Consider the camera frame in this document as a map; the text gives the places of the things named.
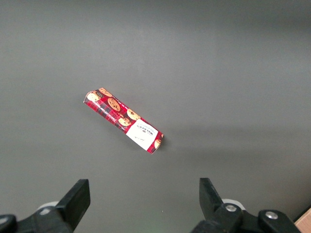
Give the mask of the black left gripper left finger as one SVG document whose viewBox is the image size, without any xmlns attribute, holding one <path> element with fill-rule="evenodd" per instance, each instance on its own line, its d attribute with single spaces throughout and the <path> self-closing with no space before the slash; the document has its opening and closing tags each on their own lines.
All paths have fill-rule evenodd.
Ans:
<svg viewBox="0 0 311 233">
<path fill-rule="evenodd" d="M 18 221 L 13 214 L 0 216 L 2 233 L 72 233 L 90 206 L 88 179 L 80 179 L 60 201 L 41 205 Z"/>
</svg>

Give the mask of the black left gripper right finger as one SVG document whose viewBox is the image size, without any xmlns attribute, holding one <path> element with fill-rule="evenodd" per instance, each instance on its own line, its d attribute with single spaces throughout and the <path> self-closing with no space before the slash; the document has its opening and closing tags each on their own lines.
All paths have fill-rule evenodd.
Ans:
<svg viewBox="0 0 311 233">
<path fill-rule="evenodd" d="M 261 210 L 257 216 L 238 205 L 225 203 L 209 178 L 200 178 L 199 202 L 205 220 L 193 233 L 299 233 L 294 222 L 277 210 Z"/>
</svg>

